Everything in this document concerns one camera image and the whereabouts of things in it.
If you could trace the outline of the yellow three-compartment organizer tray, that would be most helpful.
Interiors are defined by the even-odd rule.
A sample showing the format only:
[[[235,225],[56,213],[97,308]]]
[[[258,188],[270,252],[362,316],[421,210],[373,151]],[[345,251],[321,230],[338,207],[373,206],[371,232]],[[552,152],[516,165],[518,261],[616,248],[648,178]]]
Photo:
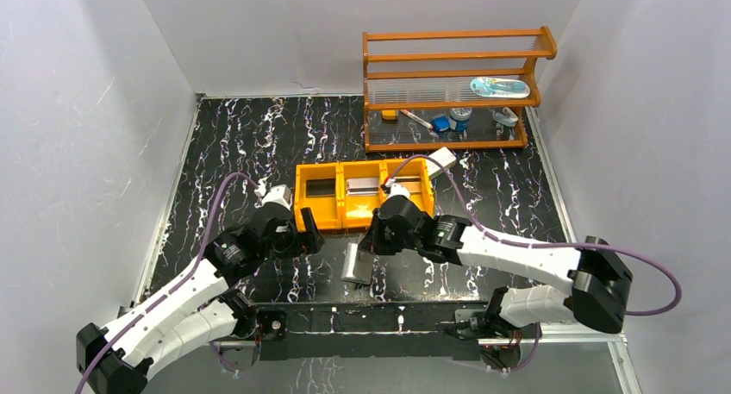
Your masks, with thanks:
[[[371,223],[372,212],[385,201],[381,184],[392,174],[396,174],[396,181],[408,189],[410,199],[415,205],[432,216],[435,205],[434,191],[424,159],[413,159],[408,164],[404,164],[402,159],[300,164],[296,167],[294,192],[298,230],[304,231],[303,218],[300,215],[302,208],[311,208],[316,225],[321,231],[367,228]],[[305,196],[305,181],[319,178],[336,180],[335,197]],[[379,193],[376,196],[348,197],[347,178],[378,178]]]

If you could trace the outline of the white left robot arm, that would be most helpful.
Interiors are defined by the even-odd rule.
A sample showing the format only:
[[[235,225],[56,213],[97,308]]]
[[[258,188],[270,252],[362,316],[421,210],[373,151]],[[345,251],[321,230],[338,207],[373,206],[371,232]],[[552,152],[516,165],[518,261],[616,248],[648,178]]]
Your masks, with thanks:
[[[324,238],[309,208],[266,203],[219,234],[174,280],[125,315],[76,336],[78,391],[140,393],[154,374],[220,338],[264,332],[259,308],[235,286],[272,259],[318,253]]]

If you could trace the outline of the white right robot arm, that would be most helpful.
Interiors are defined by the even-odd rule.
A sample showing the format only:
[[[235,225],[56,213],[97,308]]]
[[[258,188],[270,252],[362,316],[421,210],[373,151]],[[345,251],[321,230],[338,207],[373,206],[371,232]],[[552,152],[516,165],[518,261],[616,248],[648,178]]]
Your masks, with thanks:
[[[415,251],[440,264],[486,267],[537,281],[495,291],[485,320],[502,333],[538,322],[575,320],[605,334],[623,329],[633,275],[606,243],[549,243],[507,235],[459,216],[430,216],[404,196],[373,212],[360,251]]]

